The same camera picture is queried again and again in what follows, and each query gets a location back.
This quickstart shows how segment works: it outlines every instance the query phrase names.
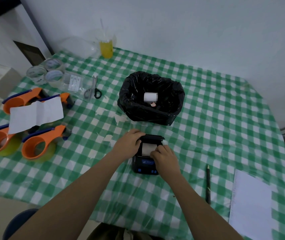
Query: scissors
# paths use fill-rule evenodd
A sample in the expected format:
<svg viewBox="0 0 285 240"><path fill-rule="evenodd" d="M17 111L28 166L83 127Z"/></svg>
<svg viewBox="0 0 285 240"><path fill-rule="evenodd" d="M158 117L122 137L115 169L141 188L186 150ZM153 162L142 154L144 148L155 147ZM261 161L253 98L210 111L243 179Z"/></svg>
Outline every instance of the scissors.
<svg viewBox="0 0 285 240"><path fill-rule="evenodd" d="M86 91L84 92L84 98L86 98L86 99L91 98L91 96L92 96L92 91L94 91L94 96L95 96L95 98L96 98L96 99L100 99L101 96L102 96L102 93L101 93L101 91L100 91L98 88L96 88L98 76L92 76L92 78L93 78L93 81L92 81L92 88L90 88L90 89L88 89L88 90L86 90Z"/></svg>

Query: person's right arm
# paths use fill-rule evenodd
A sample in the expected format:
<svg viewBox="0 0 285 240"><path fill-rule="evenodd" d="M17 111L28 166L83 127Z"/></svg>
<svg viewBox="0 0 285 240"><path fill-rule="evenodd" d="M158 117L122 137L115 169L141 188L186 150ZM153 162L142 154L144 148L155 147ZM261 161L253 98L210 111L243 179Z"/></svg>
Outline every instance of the person's right arm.
<svg viewBox="0 0 285 240"><path fill-rule="evenodd" d="M243 239L189 185L180 173L178 159L169 146L158 146L150 156L155 160L160 176L176 196L194 239Z"/></svg>

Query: person's left hand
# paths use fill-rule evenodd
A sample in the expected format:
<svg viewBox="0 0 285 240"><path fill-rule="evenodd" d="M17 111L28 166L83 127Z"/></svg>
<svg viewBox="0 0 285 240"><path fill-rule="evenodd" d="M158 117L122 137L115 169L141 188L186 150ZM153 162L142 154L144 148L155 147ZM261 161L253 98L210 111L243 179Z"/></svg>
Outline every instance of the person's left hand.
<svg viewBox="0 0 285 240"><path fill-rule="evenodd" d="M114 148L111 150L111 153L116 157L119 157L122 161L135 156L141 143L138 139L145 134L146 133L141 132L138 129L131 129L118 139Z"/></svg>

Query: person's left arm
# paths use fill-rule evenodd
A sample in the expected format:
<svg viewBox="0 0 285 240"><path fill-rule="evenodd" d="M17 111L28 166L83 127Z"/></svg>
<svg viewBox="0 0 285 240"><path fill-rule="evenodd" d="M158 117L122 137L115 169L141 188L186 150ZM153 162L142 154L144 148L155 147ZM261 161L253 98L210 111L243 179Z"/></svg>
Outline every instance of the person's left arm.
<svg viewBox="0 0 285 240"><path fill-rule="evenodd" d="M143 135L137 129L127 132L111 152L41 207L10 240L76 240L110 178L122 162L137 153Z"/></svg>

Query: portable thermal printer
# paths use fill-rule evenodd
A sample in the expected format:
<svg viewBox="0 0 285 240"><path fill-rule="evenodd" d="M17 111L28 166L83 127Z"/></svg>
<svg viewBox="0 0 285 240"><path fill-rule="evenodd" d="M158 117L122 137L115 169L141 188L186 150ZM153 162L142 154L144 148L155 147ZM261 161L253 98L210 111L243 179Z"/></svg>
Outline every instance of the portable thermal printer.
<svg viewBox="0 0 285 240"><path fill-rule="evenodd" d="M132 170L135 173L158 175L155 161L150 157L150 153L162 145L164 137L147 134L139 139L141 143L138 152L132 158Z"/></svg>

